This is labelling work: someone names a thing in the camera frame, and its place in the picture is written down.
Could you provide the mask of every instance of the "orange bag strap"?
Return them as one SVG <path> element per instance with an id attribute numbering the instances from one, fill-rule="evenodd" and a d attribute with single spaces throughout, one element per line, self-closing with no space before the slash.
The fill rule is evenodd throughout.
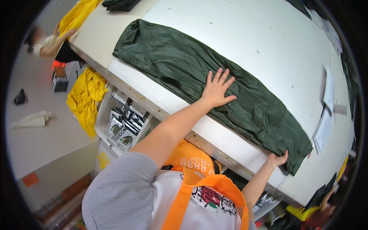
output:
<path id="1" fill-rule="evenodd" d="M 167 215 L 163 230 L 179 230 L 183 221 L 187 206 L 192 194 L 193 187 L 209 186 L 213 187 L 217 192 L 231 199 L 237 208 L 243 208 L 243 216 L 241 218 L 241 230 L 248 229 L 248 209 L 240 190 L 225 175 L 215 174 L 201 179 L 196 171 L 182 167 L 180 165 L 172 168 L 175 171 L 183 171 L 183 183 L 179 189 L 173 205 Z"/>

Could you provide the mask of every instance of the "white table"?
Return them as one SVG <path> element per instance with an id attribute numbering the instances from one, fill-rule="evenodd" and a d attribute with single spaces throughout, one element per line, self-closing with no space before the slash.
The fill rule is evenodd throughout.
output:
<path id="1" fill-rule="evenodd" d="M 131 12 L 123 14 L 111 14 L 99 6 L 71 43 L 95 62 L 97 70 L 102 68 L 99 71 L 109 81 L 120 85 L 125 93 L 131 91 L 134 100 L 152 114 L 162 115 L 161 119 L 188 104 L 111 55 L 125 27 L 141 17 L 196 38 L 256 76 L 285 104 L 310 139 L 323 108 L 324 66 L 330 66 L 335 77 L 335 101 L 348 105 L 340 56 L 325 33 L 287 1 L 160 0 L 155 3 L 155 0 L 142 0 Z M 324 152 L 317 155 L 313 150 L 294 177 L 286 177 L 276 169 L 268 184 L 306 205 L 347 156 L 353 137 L 350 117 L 350 111 L 347 115 L 335 114 L 332 135 Z M 209 154 L 215 146 L 229 161 L 236 162 L 233 168 L 247 172 L 249 177 L 267 158 L 266 151 L 208 116 L 201 118 L 192 131 L 202 142 L 193 135 L 187 140 L 197 143 L 201 149 L 204 147 L 201 143 L 205 143 Z"/>

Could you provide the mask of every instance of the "dark green raincoat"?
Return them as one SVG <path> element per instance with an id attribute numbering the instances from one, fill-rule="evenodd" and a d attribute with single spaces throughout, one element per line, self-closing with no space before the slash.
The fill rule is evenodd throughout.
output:
<path id="1" fill-rule="evenodd" d="M 274 94 L 236 63 L 191 36 L 138 19 L 125 29 L 113 55 L 189 104 L 201 97 L 210 70 L 229 68 L 235 83 L 226 96 L 236 95 L 237 99 L 212 109 L 210 117 L 279 156 L 288 149 L 286 174 L 295 175 L 312 150 L 302 127 Z"/>

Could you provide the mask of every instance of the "gray shirt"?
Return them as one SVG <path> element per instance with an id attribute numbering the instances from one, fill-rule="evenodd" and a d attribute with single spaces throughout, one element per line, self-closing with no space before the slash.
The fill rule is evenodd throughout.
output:
<path id="1" fill-rule="evenodd" d="M 108 165 L 83 198 L 87 229 L 150 229 L 155 198 L 151 184 L 157 171 L 156 163 L 138 152 L 126 153 Z M 256 229 L 254 222 L 248 229 Z"/>

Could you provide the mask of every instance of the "bracelet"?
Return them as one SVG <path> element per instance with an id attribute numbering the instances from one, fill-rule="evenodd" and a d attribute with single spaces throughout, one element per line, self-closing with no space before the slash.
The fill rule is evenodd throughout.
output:
<path id="1" fill-rule="evenodd" d="M 266 160 L 266 161 L 270 162 L 270 163 L 272 164 L 272 166 L 276 169 L 275 164 L 274 164 L 272 161 L 270 161 L 270 159 L 268 159 L 268 158 L 267 158 L 267 160 Z"/>

